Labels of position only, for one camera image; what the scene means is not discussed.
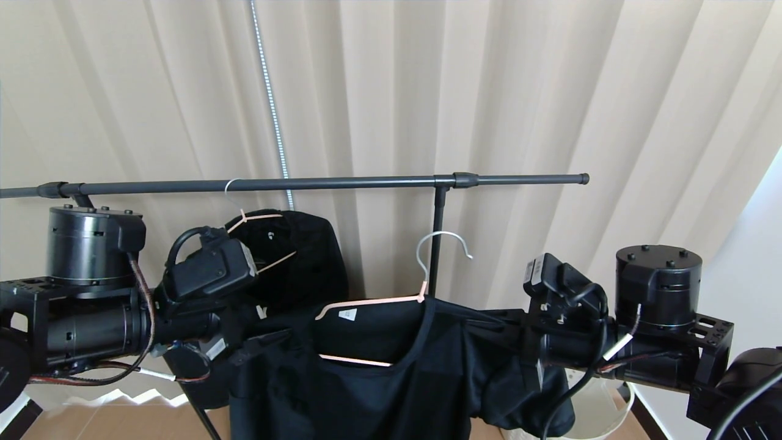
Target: white bucket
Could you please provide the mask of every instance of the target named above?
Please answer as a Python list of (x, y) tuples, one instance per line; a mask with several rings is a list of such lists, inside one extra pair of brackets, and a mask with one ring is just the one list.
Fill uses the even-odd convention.
[[(568, 382), (572, 387), (583, 376), (579, 371), (568, 370)], [(627, 418), (630, 407), (635, 401), (635, 390), (630, 387), (630, 399), (625, 402), (617, 390), (622, 387), (621, 380), (594, 378), (572, 398), (576, 413), (576, 424), (561, 440), (603, 440), (619, 428)], [(502, 430), (505, 440), (533, 440), (537, 437), (521, 429)]]

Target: hanger hook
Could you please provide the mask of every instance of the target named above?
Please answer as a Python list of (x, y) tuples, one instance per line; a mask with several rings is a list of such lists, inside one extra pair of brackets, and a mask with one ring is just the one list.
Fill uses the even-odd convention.
[(418, 260), (418, 264), (421, 266), (421, 269), (424, 269), (424, 281), (429, 281), (429, 268), (426, 267), (423, 261), (421, 261), (421, 245), (428, 239), (438, 236), (438, 235), (449, 235), (449, 236), (455, 236), (456, 238), (461, 241), (461, 247), (465, 251), (465, 257), (472, 260), (472, 255), (470, 255), (470, 251), (467, 249), (467, 242), (465, 242), (465, 239), (461, 238), (461, 236), (457, 233), (452, 233), (450, 231), (435, 231), (433, 233), (429, 233), (424, 235), (423, 238), (421, 238), (421, 241), (418, 242), (418, 247), (415, 248), (415, 259)]
[(223, 189), (223, 193), (225, 193), (225, 198), (226, 198), (226, 199), (228, 199), (228, 201), (229, 201), (229, 202), (233, 203), (233, 204), (234, 204), (234, 205), (235, 205), (235, 206), (236, 206), (236, 207), (237, 207), (237, 208), (238, 208), (238, 209), (241, 211), (241, 210), (242, 210), (242, 205), (240, 205), (240, 204), (236, 203), (236, 200), (233, 200), (233, 199), (232, 199), (232, 198), (231, 198), (231, 197), (228, 195), (228, 187), (229, 187), (229, 186), (231, 186), (231, 184), (232, 184), (233, 182), (236, 182), (237, 180), (241, 180), (241, 179), (239, 179), (239, 178), (236, 178), (236, 179), (231, 179), (231, 180), (229, 180), (229, 181), (228, 181), (228, 183), (226, 183), (226, 184), (225, 184), (225, 189)]

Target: robotic arm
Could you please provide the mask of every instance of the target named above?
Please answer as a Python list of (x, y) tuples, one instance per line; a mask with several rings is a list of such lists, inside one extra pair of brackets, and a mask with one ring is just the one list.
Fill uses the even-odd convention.
[[(218, 333), (229, 347), (241, 343), (234, 311), (251, 304), (239, 291), (253, 282), (256, 269), (247, 248), (224, 229), (183, 233), (163, 281), (147, 298), (134, 271), (145, 243), (141, 215), (71, 205), (53, 207), (49, 215), (45, 276), (0, 283), (0, 410), (31, 379), (63, 380), (126, 355), (139, 354), (137, 366), (153, 345)], [(201, 249), (177, 264), (181, 245), (195, 235)], [(539, 384), (549, 365), (586, 370), (586, 379), (688, 393), (687, 416), (717, 427), (710, 438), (720, 438), (729, 425), (733, 430), (721, 438), (782, 438), (782, 351), (755, 348), (728, 367), (733, 324), (697, 313), (700, 257), (644, 245), (620, 250), (616, 260), (615, 318), (608, 316), (601, 286), (544, 254), (527, 266), (529, 311), (490, 312), (504, 325), (487, 327), (486, 336), (518, 349), (528, 384)], [(27, 318), (26, 329), (13, 328), (15, 314)], [(768, 392), (749, 399), (761, 385)], [(730, 417), (741, 404), (752, 410)]]

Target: curtain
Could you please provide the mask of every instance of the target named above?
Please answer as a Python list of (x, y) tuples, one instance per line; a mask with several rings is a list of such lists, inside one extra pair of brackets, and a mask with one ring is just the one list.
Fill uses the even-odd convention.
[[(708, 264), (782, 144), (779, 2), (255, 6), (291, 177), (590, 173), (587, 186), (448, 193), (444, 229), (475, 259), (443, 238), (438, 297), (470, 307), (526, 306), (523, 269), (544, 251), (609, 296), (621, 247), (683, 246)], [(4, 188), (281, 177), (246, 1), (0, 2), (0, 93)], [(293, 193), (335, 226), (352, 293), (369, 297), (417, 291), (432, 197)], [(238, 214), (219, 193), (93, 199), (145, 215), (150, 283), (179, 233)], [(4, 280), (42, 274), (55, 203), (0, 203)]]

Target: wooden floor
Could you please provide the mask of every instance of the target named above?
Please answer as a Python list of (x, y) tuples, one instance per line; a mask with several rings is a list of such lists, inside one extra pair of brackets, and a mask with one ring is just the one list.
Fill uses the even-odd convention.
[[(209, 412), (210, 419), (224, 440), (230, 438), (228, 409)], [(472, 421), (470, 440), (503, 440), (500, 430)], [(165, 402), (148, 402), (136, 406), (130, 402), (90, 408), (67, 406), (43, 413), (23, 440), (209, 440), (196, 413), (188, 405), (178, 408)], [(609, 440), (648, 440), (633, 414)]]

